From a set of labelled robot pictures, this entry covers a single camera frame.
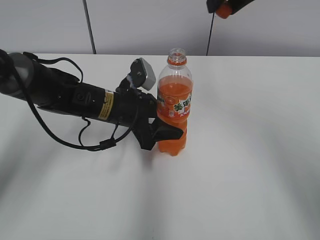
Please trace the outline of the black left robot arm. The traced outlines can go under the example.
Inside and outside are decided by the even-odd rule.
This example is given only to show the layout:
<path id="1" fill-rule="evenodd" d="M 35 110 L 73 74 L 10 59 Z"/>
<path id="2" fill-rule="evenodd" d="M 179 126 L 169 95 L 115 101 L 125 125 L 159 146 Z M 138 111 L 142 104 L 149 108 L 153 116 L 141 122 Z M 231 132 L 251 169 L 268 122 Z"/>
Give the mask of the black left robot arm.
<path id="1" fill-rule="evenodd" d="M 183 130 L 165 123 L 157 115 L 157 100 L 149 93 L 156 77 L 151 65 L 137 58 L 115 91 L 94 86 L 53 67 L 58 59 L 41 59 L 29 53 L 0 53 L 0 92 L 26 101 L 44 131 L 58 143 L 78 150 L 103 151 L 115 147 L 122 137 L 110 137 L 97 145 L 73 144 L 57 137 L 39 110 L 80 117 L 126 127 L 144 150 L 157 142 L 178 140 Z"/>

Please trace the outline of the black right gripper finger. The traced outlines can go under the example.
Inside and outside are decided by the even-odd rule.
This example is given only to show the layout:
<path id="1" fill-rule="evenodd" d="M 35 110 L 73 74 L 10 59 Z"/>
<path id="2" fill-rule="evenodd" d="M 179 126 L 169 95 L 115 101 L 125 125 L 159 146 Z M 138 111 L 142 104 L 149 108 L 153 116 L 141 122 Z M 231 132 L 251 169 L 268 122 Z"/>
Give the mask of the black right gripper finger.
<path id="1" fill-rule="evenodd" d="M 221 12 L 226 7 L 225 0 L 207 0 L 206 7 L 209 13 Z"/>
<path id="2" fill-rule="evenodd" d="M 234 15 L 253 1 L 254 0 L 229 0 L 228 5 L 231 8 L 231 14 Z"/>

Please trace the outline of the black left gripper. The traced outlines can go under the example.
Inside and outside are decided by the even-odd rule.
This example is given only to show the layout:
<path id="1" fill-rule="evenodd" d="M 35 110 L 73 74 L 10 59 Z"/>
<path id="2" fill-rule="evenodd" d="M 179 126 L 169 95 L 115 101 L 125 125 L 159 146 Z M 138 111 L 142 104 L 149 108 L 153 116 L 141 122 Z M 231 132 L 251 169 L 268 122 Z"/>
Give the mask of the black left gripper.
<path id="1" fill-rule="evenodd" d="M 155 118 L 152 123 L 149 123 L 150 118 Z M 116 88 L 109 122 L 127 127 L 121 136 L 115 138 L 116 143 L 133 133 L 143 150 L 152 150 L 156 143 L 175 144 L 184 134 L 181 127 L 156 117 L 153 95 L 130 87 Z"/>

